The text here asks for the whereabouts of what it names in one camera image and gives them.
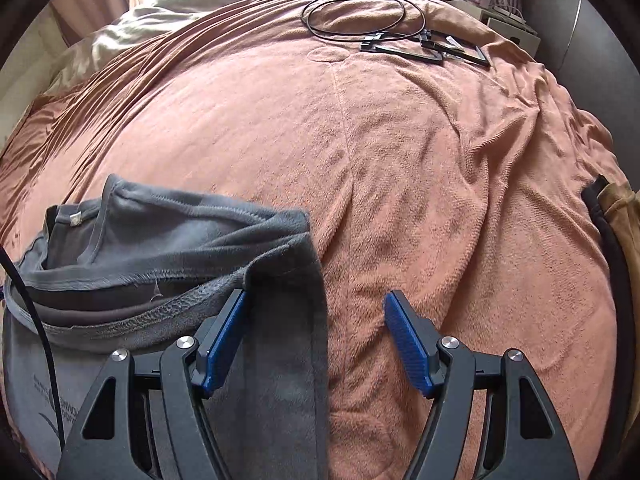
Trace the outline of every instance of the gray wall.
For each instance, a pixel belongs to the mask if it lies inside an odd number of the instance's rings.
[[[590,111],[613,136],[620,168],[640,188],[640,74],[609,26],[582,0],[522,0],[539,34],[536,60],[565,86],[578,108]]]

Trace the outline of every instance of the bed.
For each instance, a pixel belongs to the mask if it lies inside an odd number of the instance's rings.
[[[430,28],[481,46],[489,69],[318,40],[300,22],[309,1],[158,0],[68,49],[2,152],[0,241],[18,258],[46,206],[100,195],[110,173],[304,208],[328,302],[332,478],[400,478],[424,427],[428,404],[384,327],[392,288],[470,348],[522,348],[587,478],[616,321],[580,192],[598,174],[626,181],[608,131],[446,3],[419,5]],[[366,30],[394,12],[351,2],[320,23]],[[461,478],[478,452],[477,400]]]

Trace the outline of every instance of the pink bedspread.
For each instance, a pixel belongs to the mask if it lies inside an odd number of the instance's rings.
[[[428,25],[484,45],[491,69],[323,43],[300,23],[308,1],[223,7],[37,99],[0,160],[0,241],[17,258],[47,206],[98,196],[110,173],[306,208],[329,307],[332,478],[400,478],[424,426],[428,404],[383,322],[392,288],[474,350],[522,348],[586,478],[616,325],[579,194],[598,173],[625,181],[609,133],[544,66],[453,7],[423,3]],[[324,15],[354,30],[394,12]]]

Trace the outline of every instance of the gray garment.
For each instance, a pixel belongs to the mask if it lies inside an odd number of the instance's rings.
[[[236,479],[326,478],[326,300],[303,212],[111,175],[101,199],[49,208],[17,267],[53,346],[65,433],[109,352],[164,349],[247,290],[248,332],[206,402],[221,452]],[[9,411],[56,471],[42,346],[8,278],[4,290]]]

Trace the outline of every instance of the black cable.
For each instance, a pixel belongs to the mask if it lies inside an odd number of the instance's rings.
[[[394,36],[392,38],[381,38],[380,40],[377,40],[377,41],[383,42],[383,41],[407,40],[409,38],[415,37],[417,34],[420,34],[426,28],[426,25],[427,25],[427,17],[425,15],[425,13],[422,11],[422,9],[420,9],[420,7],[418,7],[416,4],[413,3],[414,1],[427,1],[427,0],[388,0],[388,1],[397,2],[402,7],[402,15],[401,15],[401,17],[399,19],[395,20],[391,25],[387,25],[386,27],[377,28],[375,30],[369,30],[369,31],[366,31],[366,32],[335,32],[335,31],[332,31],[332,30],[326,30],[324,28],[319,28],[319,27],[315,27],[315,26],[311,25],[311,16],[313,15],[314,12],[316,12],[316,10],[319,10],[322,7],[327,6],[329,4],[341,3],[341,2],[349,2],[349,1],[356,1],[357,2],[357,1],[361,1],[361,0],[331,0],[331,1],[328,1],[328,2],[324,2],[324,0],[312,0],[311,2],[306,4],[306,6],[302,9],[302,12],[300,13],[300,21],[302,21],[302,23],[305,25],[305,27],[309,31],[309,33],[311,33],[316,38],[319,38],[320,40],[333,41],[335,43],[361,43],[362,42],[362,38],[358,38],[357,40],[347,40],[345,38],[340,38],[339,36],[371,36],[373,34],[378,34],[380,32],[388,32],[392,28],[396,27],[397,25],[400,25],[404,21],[404,19],[406,17],[406,7],[404,6],[403,2],[407,2],[414,9],[416,9],[418,11],[418,13],[420,14],[420,16],[422,18],[422,20],[421,20],[422,21],[422,27],[418,31],[416,31],[416,32],[414,32],[412,34],[404,34],[404,35],[399,34],[399,35],[396,35],[396,36]],[[456,1],[456,0],[439,0],[439,1],[453,2],[453,1]]]
[[[38,337],[42,343],[42,349],[44,350],[44,357],[47,360],[47,369],[49,371],[49,382],[51,383],[51,395],[53,397],[53,409],[56,412],[56,424],[58,426],[58,440],[60,441],[60,452],[65,449],[65,430],[62,426],[62,409],[60,408],[60,394],[58,393],[58,382],[56,381],[56,367],[53,364],[53,354],[51,352],[51,345],[49,344],[49,338],[44,331],[40,316],[36,311],[36,306],[33,304],[33,300],[29,296],[26,285],[20,277],[18,269],[15,268],[14,263],[9,258],[9,255],[4,250],[4,247],[0,245],[0,264],[4,268],[12,283],[15,286],[15,290],[18,291],[22,300],[24,301],[27,311],[33,320],[33,324],[38,332]]]

